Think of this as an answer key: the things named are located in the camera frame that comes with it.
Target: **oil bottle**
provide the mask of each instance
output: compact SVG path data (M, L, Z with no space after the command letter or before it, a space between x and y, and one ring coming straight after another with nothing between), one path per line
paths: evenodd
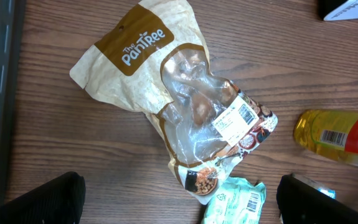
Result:
M296 124L294 138L316 154L358 166L358 112L308 110Z

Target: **wooden table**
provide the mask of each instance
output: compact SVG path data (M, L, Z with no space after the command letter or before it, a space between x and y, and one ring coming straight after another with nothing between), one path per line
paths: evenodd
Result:
M167 168L163 140L145 116L91 99L68 75L136 3L28 0L7 201L73 170L86 180L81 223L197 223L203 216ZM190 4L214 74L278 115L276 131L232 173L267 186L260 223L279 223L276 188L290 172L326 184L358 211L358 168L293 140L306 109L358 110L358 20L322 22L307 0Z

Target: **transparent plastic package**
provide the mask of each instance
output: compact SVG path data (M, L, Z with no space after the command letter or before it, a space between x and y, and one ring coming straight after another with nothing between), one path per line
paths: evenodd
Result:
M164 139L168 167L206 204L277 117L213 76L185 0L143 0L91 46L70 76L94 99L143 112Z

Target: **bottle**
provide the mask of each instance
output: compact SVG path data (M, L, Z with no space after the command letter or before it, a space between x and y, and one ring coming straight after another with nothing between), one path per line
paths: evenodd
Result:
M316 154L358 166L358 112L308 110L296 124L294 138Z

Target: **green plastic wrapper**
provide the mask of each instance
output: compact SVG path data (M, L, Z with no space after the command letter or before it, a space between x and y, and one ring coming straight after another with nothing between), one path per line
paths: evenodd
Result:
M210 200L201 224L257 224L265 200L265 184L229 177Z

